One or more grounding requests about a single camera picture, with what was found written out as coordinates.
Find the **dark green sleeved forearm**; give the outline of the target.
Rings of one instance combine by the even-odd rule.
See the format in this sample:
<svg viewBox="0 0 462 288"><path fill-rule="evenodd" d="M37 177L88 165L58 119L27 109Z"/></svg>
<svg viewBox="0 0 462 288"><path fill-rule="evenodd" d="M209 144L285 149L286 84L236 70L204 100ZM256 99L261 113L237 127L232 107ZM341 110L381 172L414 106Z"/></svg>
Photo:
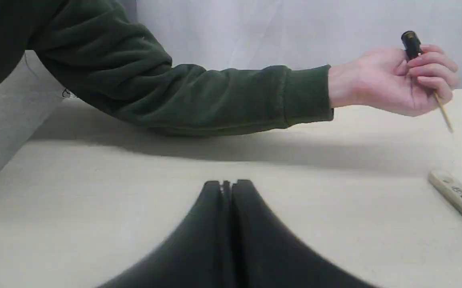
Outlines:
<svg viewBox="0 0 462 288"><path fill-rule="evenodd" d="M174 67L115 0L0 0L0 83L26 50L81 100L161 134L244 135L334 117L329 66Z"/></svg>

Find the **person's open bare hand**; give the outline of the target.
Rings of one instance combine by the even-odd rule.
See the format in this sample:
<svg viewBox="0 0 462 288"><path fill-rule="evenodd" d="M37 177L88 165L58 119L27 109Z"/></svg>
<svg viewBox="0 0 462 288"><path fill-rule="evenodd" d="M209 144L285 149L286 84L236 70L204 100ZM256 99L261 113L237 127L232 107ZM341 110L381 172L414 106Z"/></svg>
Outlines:
<svg viewBox="0 0 462 288"><path fill-rule="evenodd" d="M459 66L436 45L423 45L422 51L408 60L399 48L381 48L331 67L331 107L371 106L410 117L439 109L460 83Z"/></svg>

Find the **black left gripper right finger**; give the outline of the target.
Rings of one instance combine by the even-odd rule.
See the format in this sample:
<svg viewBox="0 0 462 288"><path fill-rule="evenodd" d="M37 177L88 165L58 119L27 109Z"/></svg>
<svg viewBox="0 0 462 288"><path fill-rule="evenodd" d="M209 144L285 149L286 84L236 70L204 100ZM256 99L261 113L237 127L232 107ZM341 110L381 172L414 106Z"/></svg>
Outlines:
<svg viewBox="0 0 462 288"><path fill-rule="evenodd" d="M245 288L370 288L314 252L275 215L249 180L231 188L234 261Z"/></svg>

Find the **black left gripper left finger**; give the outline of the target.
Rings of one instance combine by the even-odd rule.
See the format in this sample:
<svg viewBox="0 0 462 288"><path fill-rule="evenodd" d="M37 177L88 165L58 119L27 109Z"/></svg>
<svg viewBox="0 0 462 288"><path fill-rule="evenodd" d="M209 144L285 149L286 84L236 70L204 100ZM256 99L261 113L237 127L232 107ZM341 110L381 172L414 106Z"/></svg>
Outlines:
<svg viewBox="0 0 462 288"><path fill-rule="evenodd" d="M230 183L209 181L178 227L103 288L231 287Z"/></svg>

